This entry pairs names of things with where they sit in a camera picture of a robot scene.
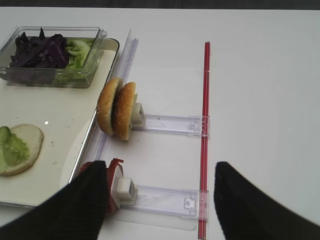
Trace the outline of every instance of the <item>table surface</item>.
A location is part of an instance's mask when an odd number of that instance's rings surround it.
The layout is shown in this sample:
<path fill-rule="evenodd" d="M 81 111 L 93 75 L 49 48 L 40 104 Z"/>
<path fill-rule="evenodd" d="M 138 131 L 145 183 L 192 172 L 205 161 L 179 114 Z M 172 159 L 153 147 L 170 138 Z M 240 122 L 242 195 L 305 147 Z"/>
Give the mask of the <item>table surface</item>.
<path fill-rule="evenodd" d="M 131 28 L 140 42 L 129 80 L 137 82 L 140 102 L 150 114 L 201 115 L 204 43 L 210 41 L 208 239 L 224 239 L 213 203 L 219 161 L 229 162 L 269 196 L 320 224 L 320 12 L 0 8 L 0 16 L 0 42 L 16 25 L 100 26 L 123 46 Z M 139 134 L 137 142 L 143 139 Z M 145 159 L 129 163 L 143 164 L 146 171 L 133 180 L 197 189 L 199 140 L 167 138 L 148 135 L 143 144 L 159 141 L 167 148 L 158 150 L 151 163 L 169 170 L 148 168 L 152 166 Z M 112 142 L 112 149 L 120 144 Z M 143 156 L 150 157 L 155 149 Z M 162 166 L 168 155 L 177 160 Z M 1 206 L 0 225 L 26 211 Z M 99 239 L 108 238 L 194 240 L 197 232 L 106 221 Z"/>

